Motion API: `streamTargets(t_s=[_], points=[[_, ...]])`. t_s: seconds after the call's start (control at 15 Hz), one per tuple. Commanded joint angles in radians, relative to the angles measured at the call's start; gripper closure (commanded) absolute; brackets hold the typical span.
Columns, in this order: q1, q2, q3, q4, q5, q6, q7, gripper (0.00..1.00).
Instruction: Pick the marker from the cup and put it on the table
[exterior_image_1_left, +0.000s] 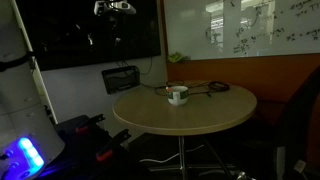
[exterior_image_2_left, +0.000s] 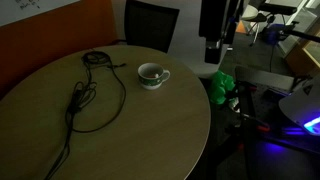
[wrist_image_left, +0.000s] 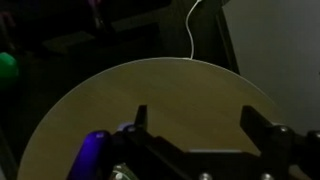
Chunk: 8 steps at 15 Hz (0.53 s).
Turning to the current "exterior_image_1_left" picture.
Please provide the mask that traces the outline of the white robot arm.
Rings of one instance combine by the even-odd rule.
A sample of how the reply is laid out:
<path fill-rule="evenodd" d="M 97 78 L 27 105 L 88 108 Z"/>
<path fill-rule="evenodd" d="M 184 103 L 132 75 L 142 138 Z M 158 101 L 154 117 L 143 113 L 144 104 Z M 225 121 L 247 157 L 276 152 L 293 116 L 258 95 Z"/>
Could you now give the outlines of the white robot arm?
<path fill-rule="evenodd" d="M 85 115 L 53 124 L 41 102 L 15 0 L 0 0 L 1 180 L 122 179 L 130 164 L 122 146 Z"/>

